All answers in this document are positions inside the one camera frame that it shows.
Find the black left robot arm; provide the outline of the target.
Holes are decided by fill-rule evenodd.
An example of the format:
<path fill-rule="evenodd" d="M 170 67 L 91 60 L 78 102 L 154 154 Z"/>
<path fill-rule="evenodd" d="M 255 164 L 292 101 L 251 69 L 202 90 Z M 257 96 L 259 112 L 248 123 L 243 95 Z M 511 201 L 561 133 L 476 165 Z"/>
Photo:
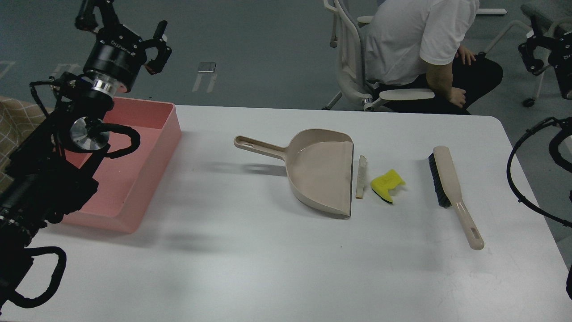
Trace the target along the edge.
<path fill-rule="evenodd" d="M 57 246 L 30 247 L 31 240 L 94 196 L 99 186 L 94 175 L 106 158 L 139 148 L 134 128 L 105 123 L 104 117 L 116 94 L 131 91 L 141 68 L 157 75 L 172 54 L 167 20 L 157 24 L 151 39 L 143 39 L 121 24 L 112 0 L 82 1 L 74 25 L 96 37 L 83 71 L 30 83 L 45 118 L 8 157 L 12 183 L 1 194 L 1 304 L 35 308 L 55 295 L 66 253 Z M 47 254 L 58 259 L 47 289 L 35 298 L 18 293 L 34 258 Z"/>

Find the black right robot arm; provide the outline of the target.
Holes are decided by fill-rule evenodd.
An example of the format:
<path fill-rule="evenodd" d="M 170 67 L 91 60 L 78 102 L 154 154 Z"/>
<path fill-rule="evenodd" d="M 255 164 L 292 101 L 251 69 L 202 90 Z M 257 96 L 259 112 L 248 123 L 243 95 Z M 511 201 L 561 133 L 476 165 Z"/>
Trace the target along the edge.
<path fill-rule="evenodd" d="M 564 100 L 571 99 L 571 33 L 567 32 L 559 38 L 551 38 L 546 35 L 533 34 L 526 42 L 519 45 L 519 53 L 521 55 L 522 61 L 527 67 L 527 71 L 530 73 L 540 74 L 546 69 L 543 65 L 541 59 L 536 59 L 534 56 L 534 51 L 537 47 L 542 47 L 547 49 L 549 57 L 547 58 L 547 64 L 552 67 L 555 71 L 556 81 L 559 86 L 559 92 Z M 537 123 L 535 126 L 526 130 L 525 133 L 513 146 L 506 165 L 506 176 L 509 187 L 513 194 L 516 196 L 517 201 L 527 206 L 533 212 L 542 215 L 543 217 L 558 223 L 566 228 L 571 227 L 571 222 L 569 220 L 562 219 L 560 217 L 554 216 L 549 212 L 546 212 L 539 206 L 535 205 L 533 202 L 529 201 L 515 185 L 512 178 L 512 163 L 516 156 L 519 148 L 532 136 L 536 135 L 538 132 L 545 130 L 549 127 L 559 128 L 559 132 L 549 141 L 546 151 L 549 153 L 552 161 L 563 170 L 568 173 L 571 172 L 572 165 L 571 161 L 564 158 L 562 153 L 560 153 L 560 146 L 563 145 L 564 141 L 571 137 L 572 127 L 571 118 L 557 119 L 554 117 L 549 117 L 543 119 L 541 122 Z"/>

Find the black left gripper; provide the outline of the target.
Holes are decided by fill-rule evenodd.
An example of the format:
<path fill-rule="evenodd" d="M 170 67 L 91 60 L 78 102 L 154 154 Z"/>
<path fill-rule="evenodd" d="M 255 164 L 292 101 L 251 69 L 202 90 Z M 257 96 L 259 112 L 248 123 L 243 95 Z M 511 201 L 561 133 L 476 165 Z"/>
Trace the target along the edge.
<path fill-rule="evenodd" d="M 101 16 L 102 28 L 95 15 L 96 9 Z M 144 63 L 150 75 L 163 71 L 172 54 L 165 35 L 168 21 L 160 21 L 153 37 L 145 41 L 129 27 L 119 24 L 114 0 L 82 0 L 74 21 L 78 30 L 96 34 L 96 42 L 84 64 L 83 72 L 110 76 L 119 82 L 119 92 L 129 93 Z M 146 63 L 145 49 L 149 48 L 157 49 L 157 55 Z"/>

